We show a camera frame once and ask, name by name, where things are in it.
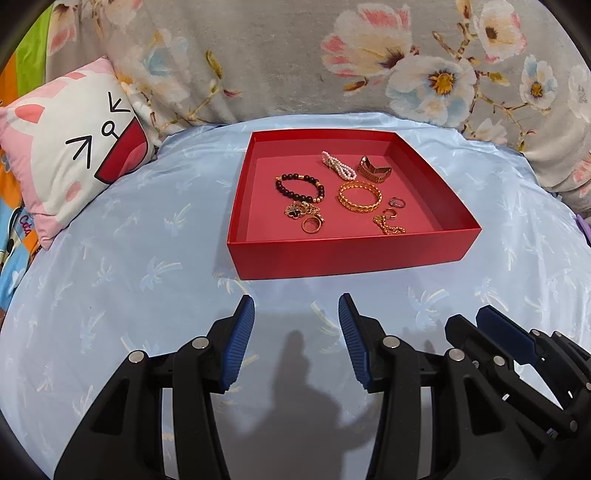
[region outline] pearl necklace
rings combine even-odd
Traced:
[[[332,157],[328,152],[322,152],[322,162],[328,168],[337,172],[343,180],[352,181],[357,178],[354,168],[341,163],[338,158]]]

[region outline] metal screw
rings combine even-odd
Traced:
[[[449,350],[449,358],[456,362],[461,362],[464,360],[465,356],[466,355],[464,355],[464,352],[462,352],[459,348],[452,348]]]
[[[395,336],[388,335],[384,337],[384,340],[382,340],[382,344],[386,348],[398,348],[400,346],[400,340]]]
[[[144,353],[136,350],[135,352],[131,352],[127,358],[131,363],[138,364],[144,359]]]
[[[197,350],[203,350],[209,345],[209,340],[207,340],[206,337],[197,337],[191,342],[191,345],[193,345],[193,348],[196,348]]]

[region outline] red tray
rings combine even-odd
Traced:
[[[343,180],[323,163],[323,150],[357,168],[363,155],[376,167],[391,166],[392,174],[376,185],[384,199],[372,213],[343,207],[338,189]],[[325,219],[310,235],[302,220],[288,218],[291,200],[275,188],[284,173],[310,175],[326,188],[317,204]],[[367,181],[361,175],[358,180]],[[300,194],[316,196],[304,181],[286,181]],[[351,201],[370,205],[374,196],[362,189],[347,191]],[[373,222],[388,207],[388,199],[407,203],[397,209],[391,225],[407,233],[384,235]],[[395,133],[353,129],[290,129],[252,134],[234,199],[228,248],[243,280],[314,277],[416,267],[460,260],[480,226],[445,181]]]

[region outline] cat mouth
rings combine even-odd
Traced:
[[[134,117],[100,164],[95,178],[110,185],[120,176],[135,170],[142,163],[146,153],[148,139],[139,120]]]

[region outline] pink pillow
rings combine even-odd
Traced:
[[[154,153],[104,57],[0,108],[0,145],[43,248]]]

